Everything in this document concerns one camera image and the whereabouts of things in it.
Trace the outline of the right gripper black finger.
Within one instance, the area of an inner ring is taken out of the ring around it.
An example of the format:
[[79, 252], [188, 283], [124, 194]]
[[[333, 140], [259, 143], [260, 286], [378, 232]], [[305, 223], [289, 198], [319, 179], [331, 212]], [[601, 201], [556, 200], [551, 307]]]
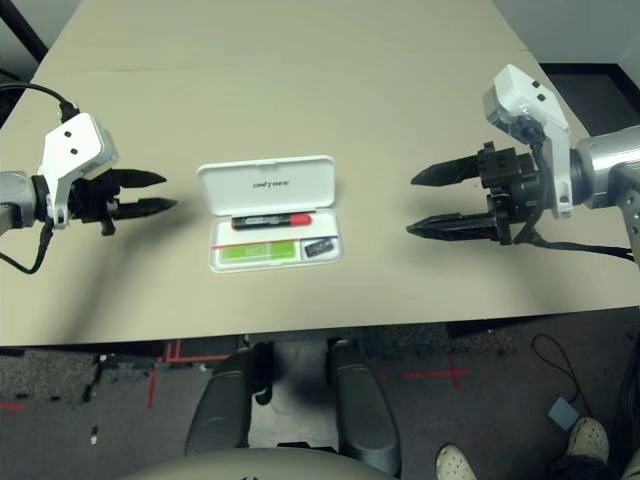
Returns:
[[499, 240], [496, 219], [490, 213], [430, 216], [407, 226], [406, 231], [421, 238], [441, 241]]
[[414, 176], [412, 185], [442, 187], [479, 176], [478, 154], [433, 164]]

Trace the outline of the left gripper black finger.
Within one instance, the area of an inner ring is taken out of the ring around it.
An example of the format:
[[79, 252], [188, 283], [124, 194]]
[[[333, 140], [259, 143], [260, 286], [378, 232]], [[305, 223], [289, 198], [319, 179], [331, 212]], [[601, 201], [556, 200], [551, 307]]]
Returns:
[[137, 169], [113, 169], [112, 179], [120, 188], [145, 188], [166, 182], [160, 174]]
[[112, 212], [114, 220], [129, 220], [152, 216], [177, 205], [176, 200], [166, 198], [145, 198], [131, 203], [119, 203]]

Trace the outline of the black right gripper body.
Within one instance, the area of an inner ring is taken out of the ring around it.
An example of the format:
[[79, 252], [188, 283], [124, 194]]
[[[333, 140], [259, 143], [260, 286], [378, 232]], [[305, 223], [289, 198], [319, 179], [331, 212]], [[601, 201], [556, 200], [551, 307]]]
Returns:
[[530, 146], [530, 153], [514, 148], [496, 151], [492, 142], [479, 151], [478, 171], [487, 195], [488, 215], [501, 245], [531, 243], [535, 226], [548, 208], [550, 173], [542, 145]]

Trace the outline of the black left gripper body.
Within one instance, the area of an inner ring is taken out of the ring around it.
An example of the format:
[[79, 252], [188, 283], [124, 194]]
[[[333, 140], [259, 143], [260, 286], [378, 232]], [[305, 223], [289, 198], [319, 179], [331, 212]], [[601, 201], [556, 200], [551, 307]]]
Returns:
[[70, 219], [97, 222], [101, 225], [102, 235], [114, 235], [113, 214], [119, 208], [120, 188], [118, 174], [112, 169], [91, 180], [74, 181], [68, 201]]

